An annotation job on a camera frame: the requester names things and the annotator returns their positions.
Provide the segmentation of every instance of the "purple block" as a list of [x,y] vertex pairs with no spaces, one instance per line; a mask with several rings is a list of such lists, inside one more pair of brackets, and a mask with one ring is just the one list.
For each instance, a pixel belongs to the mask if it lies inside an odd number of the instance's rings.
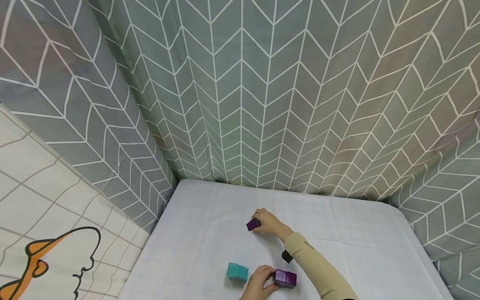
[[291,288],[294,288],[297,285],[297,274],[292,272],[287,272],[287,279],[285,281]]
[[277,269],[273,282],[281,288],[294,288],[297,285],[297,274]]
[[250,222],[247,223],[247,228],[248,228],[248,231],[252,231],[257,227],[260,227],[261,225],[262,223],[260,223],[260,220],[252,219],[250,220]]

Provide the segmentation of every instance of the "teal block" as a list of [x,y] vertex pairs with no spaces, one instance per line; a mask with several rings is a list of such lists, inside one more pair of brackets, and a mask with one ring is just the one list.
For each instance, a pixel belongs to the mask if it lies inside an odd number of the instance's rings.
[[248,268],[243,265],[228,263],[227,277],[229,279],[247,282]]

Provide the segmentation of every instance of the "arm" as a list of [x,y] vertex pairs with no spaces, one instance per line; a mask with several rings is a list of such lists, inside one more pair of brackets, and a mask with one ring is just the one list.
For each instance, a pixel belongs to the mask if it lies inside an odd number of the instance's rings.
[[323,300],[358,300],[343,276],[301,234],[294,233],[290,227],[264,208],[257,209],[252,217],[259,219],[262,223],[253,231],[277,236]]

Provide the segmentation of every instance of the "table surface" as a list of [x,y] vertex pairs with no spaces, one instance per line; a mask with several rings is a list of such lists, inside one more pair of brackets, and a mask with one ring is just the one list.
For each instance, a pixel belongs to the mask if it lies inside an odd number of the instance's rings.
[[132,270],[119,300],[238,299],[245,284],[226,276],[229,262],[298,275],[294,289],[270,299],[319,299],[274,237],[246,223],[265,207],[300,232],[362,300],[453,300],[400,211],[387,204],[182,180]]

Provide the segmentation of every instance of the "herringbone pattern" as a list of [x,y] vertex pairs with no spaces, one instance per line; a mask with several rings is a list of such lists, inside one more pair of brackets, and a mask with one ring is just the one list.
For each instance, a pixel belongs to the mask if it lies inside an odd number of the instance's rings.
[[176,179],[87,3],[2,1],[0,101],[148,232]]
[[382,199],[478,110],[475,1],[90,2],[181,178]]
[[479,123],[466,127],[449,150],[437,153],[438,165],[422,166],[397,191],[398,207],[457,299],[480,298],[480,139]]

